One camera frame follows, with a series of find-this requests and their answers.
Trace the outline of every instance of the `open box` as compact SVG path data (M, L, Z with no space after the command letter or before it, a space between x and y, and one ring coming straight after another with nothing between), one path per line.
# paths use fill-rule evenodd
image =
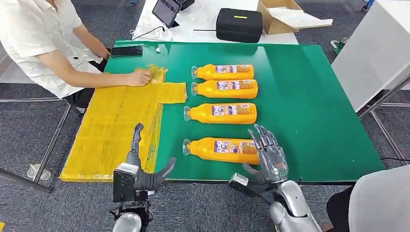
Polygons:
M259 0L257 11L262 13L262 20L264 24L264 30L268 35L282 34L282 33L293 33L298 32L300 29L304 28L317 28L317 27L327 27L330 25L320 25L320 26L304 26L304 27L291 27L279 19L273 17L268 8L276 7L286 7L292 10L301 10L300 6L293 0Z

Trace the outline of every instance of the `humanoid robot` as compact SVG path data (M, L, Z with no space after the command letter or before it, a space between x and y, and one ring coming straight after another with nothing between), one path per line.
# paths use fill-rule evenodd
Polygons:
M152 220L149 211L148 191L155 190L173 170L175 158L158 173L147 174L140 167L138 143L143 125L138 123L134 129L131 150L125 163L114 170L114 202L119 205L111 211L115 216L113 232L145 232ZM249 179L235 173L229 186L250 197L260 197L270 205L270 217L278 232L321 232L321 229L307 205L298 184L288 180L288 165L282 147L280 147L270 131L255 124L259 135L248 130L255 146L261 170L243 164L244 169L256 177L258 182L267 185L266 191L274 194L273 202L249 186Z

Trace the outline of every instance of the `man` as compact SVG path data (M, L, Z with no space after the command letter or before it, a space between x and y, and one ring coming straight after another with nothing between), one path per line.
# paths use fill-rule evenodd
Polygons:
M328 232L408 232L410 230L410 165L371 173L354 187L332 196Z
M73 36L88 49L72 46ZM97 63L110 53L82 24L70 0L1 0L0 41L29 78L80 108L87 108L94 88L150 81L147 70L102 73L104 64Z

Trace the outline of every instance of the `small bottle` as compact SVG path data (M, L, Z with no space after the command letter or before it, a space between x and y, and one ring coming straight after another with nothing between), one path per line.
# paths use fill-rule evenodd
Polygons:
M253 124L256 121L256 105L252 103L202 104L184 107L184 119L202 123Z
M191 69L192 78L204 80L244 80L253 79L253 66L250 64L242 65L212 65L207 64Z
M239 98L254 99L258 95L258 83L254 79L215 81L208 80L204 83L191 84L193 96L199 94L207 98Z
M182 153L196 155L204 160L259 164L258 151L253 140L203 138L185 139Z

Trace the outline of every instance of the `yellow plastic bag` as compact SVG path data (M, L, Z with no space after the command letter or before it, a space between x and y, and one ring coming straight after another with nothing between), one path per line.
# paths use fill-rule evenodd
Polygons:
M135 125L141 122L141 166L153 172L161 130L162 103L183 103L186 83L164 83L164 68L149 67L151 82L144 87L96 89L71 152L62 181L112 181L113 170L130 150Z

